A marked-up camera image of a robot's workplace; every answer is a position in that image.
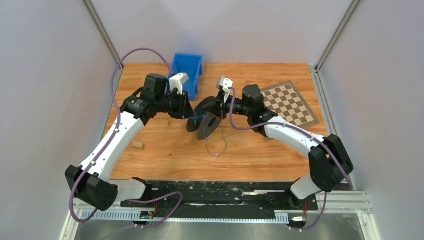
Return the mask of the dark grey cable spool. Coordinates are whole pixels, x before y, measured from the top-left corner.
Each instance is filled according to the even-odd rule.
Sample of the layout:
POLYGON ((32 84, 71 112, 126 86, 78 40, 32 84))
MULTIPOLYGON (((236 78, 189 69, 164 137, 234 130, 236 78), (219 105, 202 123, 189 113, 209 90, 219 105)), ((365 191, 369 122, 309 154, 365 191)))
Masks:
POLYGON ((187 121, 186 130, 189 133, 196 132, 196 137, 200 141, 207 139, 222 122, 220 117, 203 109, 206 104, 212 103, 214 100, 214 96, 202 100, 194 109, 196 117, 187 121))

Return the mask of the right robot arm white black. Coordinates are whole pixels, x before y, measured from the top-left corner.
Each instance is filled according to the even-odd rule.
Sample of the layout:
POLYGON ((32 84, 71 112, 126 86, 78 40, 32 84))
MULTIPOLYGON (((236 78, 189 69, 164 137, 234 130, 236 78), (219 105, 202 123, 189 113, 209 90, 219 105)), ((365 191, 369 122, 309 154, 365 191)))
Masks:
POLYGON ((309 173, 296 180, 285 195, 290 208, 298 209, 310 195, 332 192, 344 180, 353 187, 350 174, 354 166, 339 136, 314 134, 288 122, 265 105, 264 95, 255 84, 243 88, 242 98, 236 97, 234 87, 218 89, 218 95, 203 110, 223 120, 229 117, 232 127, 239 131, 242 127, 235 125, 233 116, 245 116, 246 130, 278 140, 308 158, 309 173))

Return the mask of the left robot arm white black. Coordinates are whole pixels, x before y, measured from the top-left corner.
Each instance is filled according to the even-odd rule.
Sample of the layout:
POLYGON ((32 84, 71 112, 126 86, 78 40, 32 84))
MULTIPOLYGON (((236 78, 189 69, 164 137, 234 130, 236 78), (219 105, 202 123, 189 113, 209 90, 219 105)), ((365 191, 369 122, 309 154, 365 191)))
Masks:
POLYGON ((188 92, 183 89, 188 80, 187 73, 171 78, 155 73, 146 76, 143 87, 124 100, 113 126, 95 150, 79 166, 66 169, 73 198, 102 212, 117 201, 134 200, 140 207, 152 203, 153 193, 146 189, 146 181, 137 177, 112 180, 111 173, 133 138, 158 113, 178 120, 195 116, 188 92))

